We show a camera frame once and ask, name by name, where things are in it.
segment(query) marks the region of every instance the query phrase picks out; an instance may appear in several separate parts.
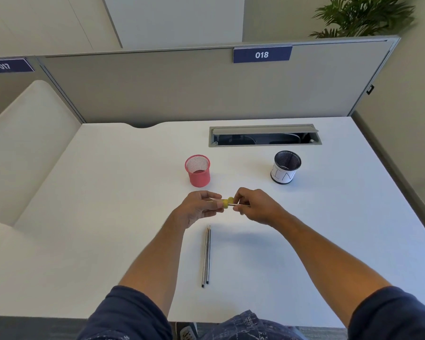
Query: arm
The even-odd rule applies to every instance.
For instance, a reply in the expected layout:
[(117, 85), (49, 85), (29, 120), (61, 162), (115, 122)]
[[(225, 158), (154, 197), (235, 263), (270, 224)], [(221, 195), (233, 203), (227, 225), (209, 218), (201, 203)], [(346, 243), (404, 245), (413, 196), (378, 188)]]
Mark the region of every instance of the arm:
[(285, 211), (261, 190), (240, 188), (233, 209), (249, 219), (270, 225), (293, 246), (307, 273), (331, 309), (348, 327), (357, 306), (390, 283), (362, 261), (342, 250)]
[(175, 294), (184, 231), (200, 218), (223, 212), (222, 201), (207, 202), (204, 198), (219, 199), (221, 195), (208, 191), (188, 194), (119, 282), (147, 295), (165, 316)]

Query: floor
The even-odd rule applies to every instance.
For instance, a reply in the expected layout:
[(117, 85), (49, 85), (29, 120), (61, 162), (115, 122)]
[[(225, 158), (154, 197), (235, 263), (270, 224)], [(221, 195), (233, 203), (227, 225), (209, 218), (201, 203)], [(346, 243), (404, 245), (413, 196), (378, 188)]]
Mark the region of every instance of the floor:
[[(75, 340), (84, 319), (0, 316), (0, 340)], [(202, 336), (216, 324), (199, 323)], [(298, 327), (309, 340), (346, 340), (345, 328)]]

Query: hand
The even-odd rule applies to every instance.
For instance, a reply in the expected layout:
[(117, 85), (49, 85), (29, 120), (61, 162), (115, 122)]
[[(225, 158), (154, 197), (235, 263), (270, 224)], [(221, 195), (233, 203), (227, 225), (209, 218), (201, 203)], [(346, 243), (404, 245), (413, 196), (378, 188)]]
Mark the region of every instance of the hand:
[(200, 218), (212, 217), (217, 212), (223, 212), (222, 200), (206, 201), (205, 198), (220, 199), (222, 196), (209, 191), (191, 192), (170, 216), (175, 217), (187, 229)]
[(233, 203), (250, 205), (250, 207), (233, 206), (233, 210), (239, 211), (241, 215), (247, 216), (252, 221), (267, 224), (273, 228), (277, 228), (279, 221), (286, 219), (297, 220), (296, 217), (283, 209), (280, 204), (260, 189), (239, 188)]

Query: pink mesh pencil holder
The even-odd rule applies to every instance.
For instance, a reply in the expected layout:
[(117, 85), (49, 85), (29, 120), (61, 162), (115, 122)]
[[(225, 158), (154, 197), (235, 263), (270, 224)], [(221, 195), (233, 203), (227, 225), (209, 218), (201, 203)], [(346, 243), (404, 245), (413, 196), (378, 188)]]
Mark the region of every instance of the pink mesh pencil holder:
[(195, 187), (204, 187), (209, 184), (209, 166), (211, 163), (204, 155), (193, 155), (186, 160), (184, 167), (189, 174), (190, 183)]

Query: person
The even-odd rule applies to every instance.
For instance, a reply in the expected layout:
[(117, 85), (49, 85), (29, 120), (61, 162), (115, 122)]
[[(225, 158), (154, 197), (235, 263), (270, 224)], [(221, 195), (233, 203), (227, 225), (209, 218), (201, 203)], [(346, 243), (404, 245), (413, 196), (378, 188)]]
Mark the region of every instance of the person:
[[(183, 235), (203, 217), (223, 212), (221, 195), (197, 191), (173, 210), (118, 286), (80, 332), (79, 340), (171, 339), (167, 321), (174, 297)], [(276, 229), (294, 248), (311, 280), (348, 329), (350, 340), (425, 340), (425, 306), (284, 210), (265, 192), (238, 189), (234, 206), (252, 221)], [(293, 327), (260, 320), (250, 310), (202, 339), (304, 339)]]

